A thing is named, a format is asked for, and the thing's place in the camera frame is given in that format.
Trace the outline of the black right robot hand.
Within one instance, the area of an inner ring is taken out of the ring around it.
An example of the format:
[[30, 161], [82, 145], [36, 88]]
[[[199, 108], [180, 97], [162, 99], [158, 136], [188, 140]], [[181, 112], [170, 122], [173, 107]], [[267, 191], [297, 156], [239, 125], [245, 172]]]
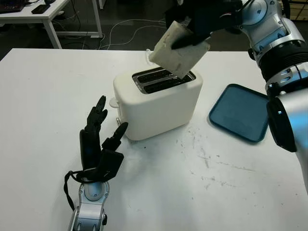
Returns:
[[187, 28], [191, 34], [178, 38], [172, 45], [173, 50], [190, 45], [196, 46], [217, 30], [242, 24], [243, 2], [241, 0], [185, 0], [166, 11], [167, 27], [173, 21], [181, 22], [190, 18]]

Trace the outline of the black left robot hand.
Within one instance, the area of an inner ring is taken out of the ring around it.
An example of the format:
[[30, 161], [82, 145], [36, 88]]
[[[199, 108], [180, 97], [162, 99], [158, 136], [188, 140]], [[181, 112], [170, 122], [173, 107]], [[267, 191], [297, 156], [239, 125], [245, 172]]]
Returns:
[[127, 122], [120, 124], [114, 134], [100, 144], [101, 125], [108, 114], [108, 110], [104, 108], [105, 103], [106, 97], [102, 96], [92, 107], [87, 117], [87, 123], [79, 133], [81, 163], [84, 170], [96, 168], [103, 158], [104, 152], [115, 152], [128, 128]]

